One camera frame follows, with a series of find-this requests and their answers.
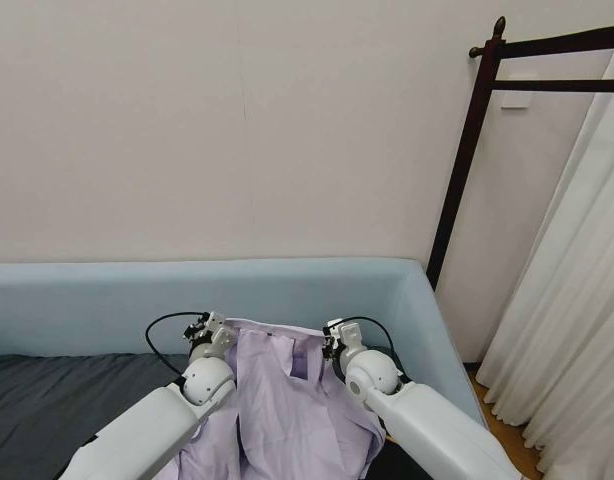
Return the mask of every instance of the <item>wooden floor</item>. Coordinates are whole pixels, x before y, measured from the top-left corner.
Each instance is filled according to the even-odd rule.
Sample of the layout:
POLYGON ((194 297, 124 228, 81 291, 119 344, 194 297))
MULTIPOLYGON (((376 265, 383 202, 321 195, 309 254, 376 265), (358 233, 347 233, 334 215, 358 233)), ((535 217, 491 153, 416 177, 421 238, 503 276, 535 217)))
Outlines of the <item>wooden floor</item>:
POLYGON ((539 460, 538 451, 535 449, 525 448, 523 445, 523 437, 521 434, 523 428, 505 425, 504 423, 496 420, 496 417, 491 414, 491 405, 487 405, 483 402, 487 389, 476 382, 475 372, 469 373, 469 379, 471 380, 474 390, 476 391, 476 395, 478 396, 480 408, 482 408, 483 413, 485 414, 485 419, 489 425, 489 430, 491 430, 491 433, 493 433, 502 444, 503 448, 507 452, 507 455, 511 461, 514 462, 514 465, 516 465, 516 468, 531 480, 540 480, 543 478, 542 474, 536 470, 536 465, 538 464, 539 460))

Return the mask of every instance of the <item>white plastic casing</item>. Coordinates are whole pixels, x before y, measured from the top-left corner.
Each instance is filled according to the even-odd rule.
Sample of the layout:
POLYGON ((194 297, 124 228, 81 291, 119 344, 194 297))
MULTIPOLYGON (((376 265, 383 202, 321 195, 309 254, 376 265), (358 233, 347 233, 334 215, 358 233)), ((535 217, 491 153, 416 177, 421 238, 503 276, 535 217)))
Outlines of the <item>white plastic casing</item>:
POLYGON ((498 440, 427 385, 398 386, 396 366, 376 350, 349 362, 347 387, 389 434, 436 480, 520 480, 498 440))
POLYGON ((236 389, 229 365, 218 358, 196 360, 186 372, 194 379, 191 396, 198 400, 196 404, 176 384, 157 388, 79 448, 61 480, 152 479, 236 389), (203 375, 199 376, 201 364, 203 375))
POLYGON ((234 378, 234 372, 223 360, 215 357, 198 358, 184 371, 183 395, 194 405, 204 405, 226 382, 234 378))
POLYGON ((345 383, 357 400, 364 402, 372 387, 386 394, 395 392, 398 387, 398 369, 384 353, 365 350, 349 362, 345 371, 345 383))

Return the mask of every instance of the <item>black bedding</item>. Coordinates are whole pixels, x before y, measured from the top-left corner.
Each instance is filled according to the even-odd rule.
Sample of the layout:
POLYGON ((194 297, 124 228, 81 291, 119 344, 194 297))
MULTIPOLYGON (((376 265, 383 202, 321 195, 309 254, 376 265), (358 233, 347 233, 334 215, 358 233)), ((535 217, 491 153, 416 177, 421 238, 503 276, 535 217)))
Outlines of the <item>black bedding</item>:
MULTIPOLYGON (((185 355, 169 356, 184 369, 185 355)), ((173 374, 154 355, 0 357, 0 480, 51 479, 77 447, 173 374)), ((428 479, 389 442, 368 479, 428 479)))

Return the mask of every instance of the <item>white wall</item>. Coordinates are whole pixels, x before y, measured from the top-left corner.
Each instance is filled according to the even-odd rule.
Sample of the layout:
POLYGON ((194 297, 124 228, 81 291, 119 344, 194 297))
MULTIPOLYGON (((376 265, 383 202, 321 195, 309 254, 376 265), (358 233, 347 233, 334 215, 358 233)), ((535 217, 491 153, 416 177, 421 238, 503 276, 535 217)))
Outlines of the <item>white wall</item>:
MULTIPOLYGON (((614 24, 614 0, 2 1, 0 261, 426 261, 476 71, 466 52, 501 14, 525 39, 614 24)), ((530 65, 597 76, 607 60, 579 58, 530 65)), ((439 290, 466 361, 588 103, 490 109, 439 290)))

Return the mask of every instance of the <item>bed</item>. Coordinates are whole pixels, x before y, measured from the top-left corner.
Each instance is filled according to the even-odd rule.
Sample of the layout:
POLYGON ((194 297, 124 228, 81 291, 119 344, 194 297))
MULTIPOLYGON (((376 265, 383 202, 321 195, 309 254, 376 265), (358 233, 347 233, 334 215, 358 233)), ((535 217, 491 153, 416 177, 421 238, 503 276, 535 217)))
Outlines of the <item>bed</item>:
MULTIPOLYGON (((171 372, 149 354, 149 321, 218 310, 321 328, 385 324, 407 374, 483 423, 421 265, 386 258, 0 265, 0 479, 52 478, 75 449, 171 372)), ((185 364, 189 319, 153 331, 185 364)), ((367 343, 384 346, 363 326, 367 343)), ((429 478, 388 444, 369 478, 429 478)))

